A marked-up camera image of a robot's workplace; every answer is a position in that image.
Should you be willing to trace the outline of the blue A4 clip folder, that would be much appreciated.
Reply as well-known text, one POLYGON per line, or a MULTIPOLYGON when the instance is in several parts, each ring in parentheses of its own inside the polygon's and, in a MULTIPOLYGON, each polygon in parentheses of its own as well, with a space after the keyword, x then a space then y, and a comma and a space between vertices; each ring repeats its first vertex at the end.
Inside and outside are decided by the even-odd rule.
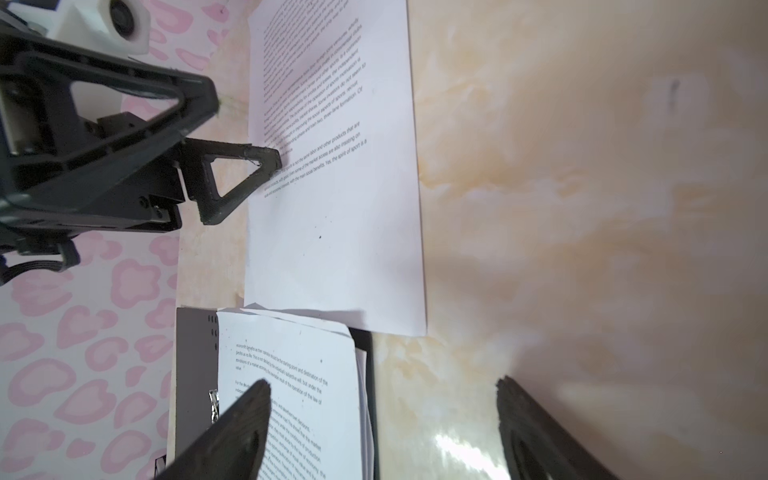
MULTIPOLYGON (((174 434, 168 440, 174 458, 178 458, 211 425, 208 391, 218 390, 219 325, 218 311, 180 307, 176 321, 176 353, 172 369, 174 381, 174 412, 169 426, 174 434)), ((375 472, 379 476, 377 459, 375 380, 373 342, 369 332, 348 327, 355 344, 368 354, 366 389, 375 449, 375 472)))

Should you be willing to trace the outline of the printed sheet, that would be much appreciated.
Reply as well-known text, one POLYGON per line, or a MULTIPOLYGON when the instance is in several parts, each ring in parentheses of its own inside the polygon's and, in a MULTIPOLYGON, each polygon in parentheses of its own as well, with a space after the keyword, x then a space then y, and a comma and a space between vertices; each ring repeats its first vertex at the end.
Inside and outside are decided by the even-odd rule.
POLYGON ((248 24, 249 138, 282 166, 248 200, 245 302, 425 335, 406 3, 263 1, 248 24))
POLYGON ((218 395, 226 411, 255 382, 271 388, 261 479, 371 479, 367 352, 344 324, 221 309, 218 395))

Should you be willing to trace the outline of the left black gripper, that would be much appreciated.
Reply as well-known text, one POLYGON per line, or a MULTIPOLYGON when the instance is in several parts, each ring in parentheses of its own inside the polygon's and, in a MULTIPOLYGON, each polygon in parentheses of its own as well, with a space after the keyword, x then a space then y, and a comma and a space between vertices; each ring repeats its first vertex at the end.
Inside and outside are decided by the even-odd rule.
POLYGON ((222 223, 282 159, 251 144, 182 142, 218 109, 204 76, 2 27, 2 251, 58 252, 93 230, 178 230, 177 164, 201 223, 222 223))

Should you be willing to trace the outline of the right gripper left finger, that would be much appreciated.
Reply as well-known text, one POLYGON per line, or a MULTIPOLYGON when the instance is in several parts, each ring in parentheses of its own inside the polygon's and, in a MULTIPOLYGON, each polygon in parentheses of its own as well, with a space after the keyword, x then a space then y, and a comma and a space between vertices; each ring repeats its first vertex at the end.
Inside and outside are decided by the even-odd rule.
POLYGON ((165 468, 159 480, 256 479, 271 415, 271 386, 261 379, 165 468))

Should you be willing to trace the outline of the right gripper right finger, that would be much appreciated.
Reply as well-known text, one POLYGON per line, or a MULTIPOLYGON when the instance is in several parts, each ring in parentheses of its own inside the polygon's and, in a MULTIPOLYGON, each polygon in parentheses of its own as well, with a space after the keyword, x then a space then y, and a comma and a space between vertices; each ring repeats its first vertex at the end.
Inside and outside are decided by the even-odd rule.
POLYGON ((512 479, 617 480, 514 379, 497 384, 499 433, 512 479))

